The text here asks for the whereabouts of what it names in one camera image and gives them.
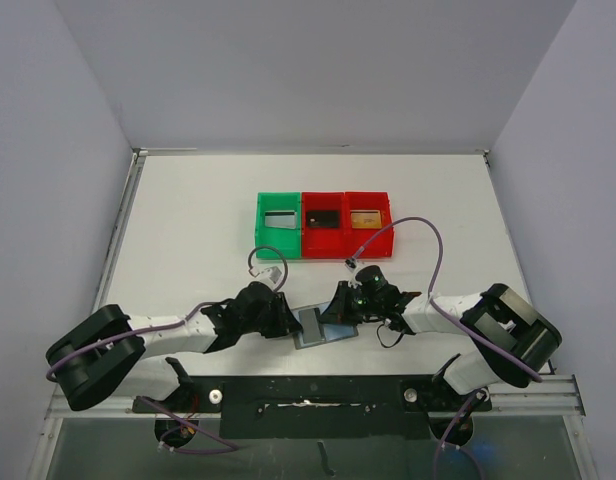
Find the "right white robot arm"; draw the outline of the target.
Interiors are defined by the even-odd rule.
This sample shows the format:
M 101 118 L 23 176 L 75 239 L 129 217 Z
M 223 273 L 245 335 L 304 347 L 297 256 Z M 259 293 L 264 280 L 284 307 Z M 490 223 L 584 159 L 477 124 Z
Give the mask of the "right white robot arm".
M 377 265 L 338 283 L 320 315 L 323 324 L 380 322 L 404 335 L 468 336 L 475 350 L 441 367 L 433 384 L 436 402 L 457 408 L 474 390 L 495 383 L 526 388 L 562 344 L 562 335 L 509 286 L 495 283 L 463 296 L 407 292 L 392 285 Z

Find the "grey card holder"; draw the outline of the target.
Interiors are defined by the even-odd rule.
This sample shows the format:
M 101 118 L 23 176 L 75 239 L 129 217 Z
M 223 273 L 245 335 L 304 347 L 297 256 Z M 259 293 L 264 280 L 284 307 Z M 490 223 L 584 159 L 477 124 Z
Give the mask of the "grey card holder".
M 327 305 L 325 303 L 322 303 L 322 304 L 317 304 L 317 305 L 312 305 L 312 306 L 300 307 L 300 308 L 294 309 L 292 311 L 292 313 L 294 314 L 294 316 L 299 321 L 298 312 L 300 310 L 308 309 L 308 308 L 312 308 L 312 307 L 318 308 L 320 310 L 320 314 L 321 314 L 325 310 Z M 352 338 L 355 338 L 355 337 L 358 336 L 358 329 L 357 329 L 356 326 L 321 324 L 321 327 L 323 329 L 323 335 L 324 335 L 323 342 L 321 344 L 318 344 L 318 345 L 315 345 L 315 346 L 310 346 L 310 347 L 307 347 L 307 348 L 317 347 L 317 346 L 321 346 L 321 345 L 325 345 L 325 344 L 331 344 L 331 343 L 338 342 L 338 341 L 352 339 Z M 295 349 L 296 350 L 306 349 L 306 348 L 300 348 L 299 345 L 298 345 L 297 340 L 298 340 L 298 334 L 299 333 L 293 334 L 293 340 L 294 340 Z

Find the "black credit card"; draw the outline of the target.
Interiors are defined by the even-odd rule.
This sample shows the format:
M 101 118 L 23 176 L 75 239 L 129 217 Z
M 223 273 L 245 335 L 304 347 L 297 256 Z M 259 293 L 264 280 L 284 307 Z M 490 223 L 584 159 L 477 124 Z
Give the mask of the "black credit card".
M 306 227 L 338 229 L 340 227 L 340 213 L 338 210 L 309 210 L 306 212 Z
M 298 312 L 302 331 L 298 334 L 298 345 L 307 348 L 321 344 L 324 340 L 323 329 L 319 321 L 320 310 L 316 307 L 303 309 Z

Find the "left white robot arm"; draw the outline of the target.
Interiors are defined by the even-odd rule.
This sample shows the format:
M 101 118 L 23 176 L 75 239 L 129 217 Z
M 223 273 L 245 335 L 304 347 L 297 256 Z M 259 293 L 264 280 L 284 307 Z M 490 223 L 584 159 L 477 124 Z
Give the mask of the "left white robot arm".
M 46 379 L 59 385 L 72 410 L 83 411 L 110 397 L 143 360 L 210 354 L 247 334 L 278 339 L 301 330 L 285 294 L 258 281 L 234 298 L 202 302 L 183 317 L 130 316 L 108 304 L 47 350 Z

